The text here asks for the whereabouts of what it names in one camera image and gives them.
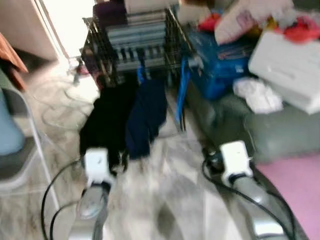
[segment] doorway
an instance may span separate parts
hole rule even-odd
[[[94,0],[40,0],[67,58],[79,56],[88,29],[82,18],[93,15]]]

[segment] red cloth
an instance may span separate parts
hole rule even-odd
[[[221,15],[218,13],[213,13],[207,17],[203,22],[198,25],[198,30],[204,32],[214,32],[216,24],[220,20]]]
[[[293,43],[304,44],[320,38],[320,26],[308,16],[300,16],[296,25],[288,27],[283,34]]]

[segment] black cloth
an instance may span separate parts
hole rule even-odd
[[[80,154],[88,148],[108,149],[110,165],[118,164],[119,151],[126,147],[125,129],[138,84],[134,79],[116,87],[106,87],[80,131]]]
[[[150,154],[149,144],[166,121],[167,106],[163,80],[146,80],[140,85],[125,130],[126,148],[131,159]]]

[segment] blue strap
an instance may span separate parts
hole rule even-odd
[[[145,75],[146,75],[146,70],[145,67],[143,65],[140,65],[137,69],[136,69],[136,74],[138,76],[138,81],[140,84],[143,84],[146,79],[145,79]]]
[[[186,68],[187,59],[184,57],[181,61],[181,80],[180,80],[180,87],[178,92],[178,97],[176,100],[176,114],[175,120],[180,122],[182,111],[184,108],[188,83],[190,81],[190,71]]]

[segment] white cloth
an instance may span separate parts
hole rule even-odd
[[[233,84],[233,92],[244,98],[255,114],[269,114],[284,108],[282,98],[261,80],[255,78],[238,79]]]

